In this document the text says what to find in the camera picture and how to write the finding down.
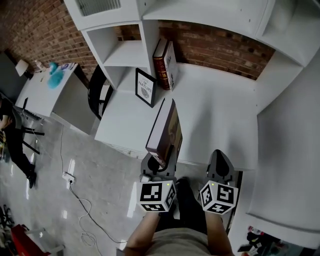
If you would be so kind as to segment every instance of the bottle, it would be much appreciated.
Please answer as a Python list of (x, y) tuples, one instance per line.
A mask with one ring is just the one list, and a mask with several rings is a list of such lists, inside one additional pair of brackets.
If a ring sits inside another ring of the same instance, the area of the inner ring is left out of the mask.
[(257, 235), (257, 236), (263, 236), (263, 234), (264, 234), (264, 232), (260, 231), (259, 229), (254, 228), (253, 226), (249, 226), (248, 231)]
[(46, 67), (39, 60), (35, 60), (34, 62), (38, 69), (40, 69), (42, 72), (46, 71)]

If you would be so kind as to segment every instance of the person's hand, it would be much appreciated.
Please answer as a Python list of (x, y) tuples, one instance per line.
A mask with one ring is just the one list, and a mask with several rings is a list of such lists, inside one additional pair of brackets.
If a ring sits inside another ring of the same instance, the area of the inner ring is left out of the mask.
[(3, 129), (6, 128), (7, 126), (11, 125), (11, 124), (12, 124), (12, 118), (9, 117), (9, 118), (8, 118), (8, 121), (6, 122), (6, 124), (5, 124), (5, 126), (3, 127)]

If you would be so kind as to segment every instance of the blue plush toy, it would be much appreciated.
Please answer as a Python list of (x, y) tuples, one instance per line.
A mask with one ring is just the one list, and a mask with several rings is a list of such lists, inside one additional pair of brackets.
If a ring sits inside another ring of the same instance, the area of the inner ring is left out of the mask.
[(50, 62), (49, 68), (50, 68), (50, 75), (52, 75), (54, 72), (56, 72), (58, 65), (55, 62)]
[(60, 84), (62, 78), (64, 77), (64, 74), (65, 74), (65, 73), (64, 73), (61, 69), (59, 69), (59, 70), (57, 70), (56, 72), (54, 72), (54, 73), (50, 76), (50, 78), (49, 78), (49, 80), (48, 80), (48, 82), (47, 82), (49, 88), (50, 88), (50, 89), (56, 88), (56, 87)]

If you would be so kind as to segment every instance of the table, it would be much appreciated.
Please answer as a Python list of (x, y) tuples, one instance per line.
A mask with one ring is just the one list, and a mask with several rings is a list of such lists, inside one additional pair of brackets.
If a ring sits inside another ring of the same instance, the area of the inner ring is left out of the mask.
[(213, 68), (189, 64), (178, 67), (180, 74), (174, 90), (157, 89), (153, 108), (136, 96), (135, 73), (124, 77), (112, 93), (95, 139), (143, 159), (163, 98), (174, 99), (183, 136), (178, 162), (207, 166), (212, 152), (219, 149), (235, 170), (255, 170), (258, 121), (251, 81)]
[(23, 108), (25, 99), (28, 98), (26, 110), (89, 134), (96, 116), (89, 107), (88, 89), (75, 74), (77, 66), (75, 64), (71, 70), (64, 70), (60, 84), (54, 89), (47, 84), (50, 78), (49, 68), (35, 73), (25, 83), (15, 105)]

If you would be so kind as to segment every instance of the person sitting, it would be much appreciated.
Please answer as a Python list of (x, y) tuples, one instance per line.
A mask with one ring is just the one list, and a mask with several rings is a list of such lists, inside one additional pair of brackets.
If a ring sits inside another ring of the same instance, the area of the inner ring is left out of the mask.
[(233, 256), (220, 215), (204, 212), (189, 179), (177, 181), (180, 219), (169, 212), (148, 212), (130, 236), (125, 256)]
[(0, 95), (0, 130), (4, 132), (11, 160), (21, 169), (29, 180), (29, 187), (36, 183), (35, 165), (30, 163), (23, 152), (23, 132), (16, 129), (16, 121), (12, 112), (12, 104)]

